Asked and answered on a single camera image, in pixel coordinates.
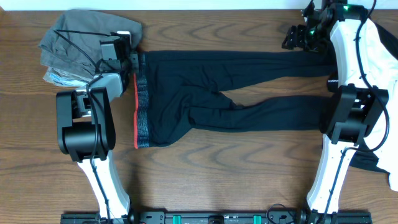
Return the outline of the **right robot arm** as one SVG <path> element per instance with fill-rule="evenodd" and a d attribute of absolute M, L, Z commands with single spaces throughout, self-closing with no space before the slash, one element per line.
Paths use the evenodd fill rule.
<path fill-rule="evenodd" d="M 282 48 L 321 53 L 332 44 L 338 66 L 337 89 L 320 118 L 322 156 L 306 204 L 296 223 L 370 223 L 366 212 L 341 212 L 339 197 L 356 152 L 373 153 L 386 142 L 391 123 L 388 85 L 371 67 L 391 58 L 381 43 L 372 10 L 347 1 L 314 2 L 302 10 L 304 25 L 292 26 Z M 363 146 L 370 143 L 366 151 Z"/>

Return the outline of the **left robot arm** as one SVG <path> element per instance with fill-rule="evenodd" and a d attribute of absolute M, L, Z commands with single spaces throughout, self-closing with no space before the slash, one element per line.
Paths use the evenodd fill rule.
<path fill-rule="evenodd" d="M 87 176 L 99 204 L 97 213 L 66 213 L 61 223 L 133 223 L 131 201 L 114 163 L 116 131 L 110 103 L 126 91 L 138 71 L 131 34 L 117 32 L 99 42 L 101 58 L 91 81 L 56 95 L 60 150 Z"/>

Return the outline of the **black leggings with red waistband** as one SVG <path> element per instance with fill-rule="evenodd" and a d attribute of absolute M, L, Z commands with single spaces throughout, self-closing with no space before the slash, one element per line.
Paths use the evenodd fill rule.
<path fill-rule="evenodd" d="M 282 77 L 337 70 L 331 55 L 306 52 L 151 51 L 134 77 L 134 147 L 168 146 L 190 129 L 221 132 L 313 130 L 323 96 L 283 96 L 240 106 L 225 95 Z"/>

